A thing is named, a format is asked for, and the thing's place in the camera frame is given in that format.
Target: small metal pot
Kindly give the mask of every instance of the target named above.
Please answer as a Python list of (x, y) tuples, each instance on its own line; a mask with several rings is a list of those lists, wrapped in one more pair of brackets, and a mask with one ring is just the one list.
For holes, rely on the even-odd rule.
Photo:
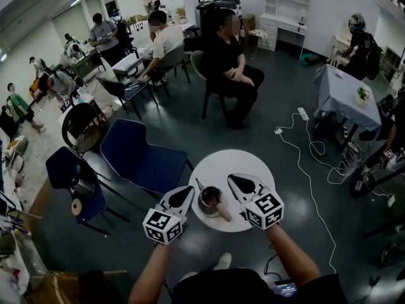
[(226, 209), (224, 197), (221, 190), (214, 186), (204, 187), (196, 178), (200, 195), (198, 197), (198, 207), (200, 211), (208, 217), (222, 217), (227, 222), (232, 220), (232, 216)]

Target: ceiling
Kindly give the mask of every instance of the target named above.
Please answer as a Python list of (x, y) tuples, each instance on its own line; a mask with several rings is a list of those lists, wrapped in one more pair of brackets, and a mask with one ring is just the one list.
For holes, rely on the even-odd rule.
[(72, 1), (74, 0), (12, 0), (0, 10), (2, 53), (17, 45), (41, 22), (67, 10)]

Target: small potted plant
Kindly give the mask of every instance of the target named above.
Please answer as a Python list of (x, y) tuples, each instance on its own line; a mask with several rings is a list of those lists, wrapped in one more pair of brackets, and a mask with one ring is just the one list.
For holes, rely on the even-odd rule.
[(364, 87), (357, 89), (356, 102), (360, 106), (366, 106), (368, 100), (368, 91)]

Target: gray tablecloth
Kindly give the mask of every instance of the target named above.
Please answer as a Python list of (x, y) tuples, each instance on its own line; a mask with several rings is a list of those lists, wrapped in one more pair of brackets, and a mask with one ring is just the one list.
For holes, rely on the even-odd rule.
[(357, 89), (365, 86), (365, 83), (347, 73), (343, 73), (340, 78), (335, 71), (336, 68), (325, 65), (316, 72), (314, 83), (319, 84), (320, 89), (318, 109), (314, 116), (319, 118), (323, 111), (333, 111), (338, 117), (339, 115), (345, 117), (364, 130), (375, 131), (377, 136), (381, 128), (381, 119), (374, 96), (371, 96), (369, 106), (358, 105)]

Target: white round table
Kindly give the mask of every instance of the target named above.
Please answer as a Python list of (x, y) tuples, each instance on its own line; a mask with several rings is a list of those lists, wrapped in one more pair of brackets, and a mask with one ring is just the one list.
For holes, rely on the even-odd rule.
[[(207, 156), (194, 169), (189, 185), (194, 186), (196, 195), (192, 202), (194, 213), (206, 225), (223, 232), (240, 232), (248, 230), (252, 225), (240, 213), (240, 203), (232, 194), (227, 177), (230, 174), (247, 174), (259, 178), (271, 190), (275, 190), (273, 175), (269, 168), (257, 156), (238, 149), (226, 149)], [(198, 207), (200, 189), (196, 178), (204, 187), (215, 186), (221, 189), (227, 201), (227, 210), (232, 216), (232, 221), (227, 222), (222, 217), (207, 217)]]

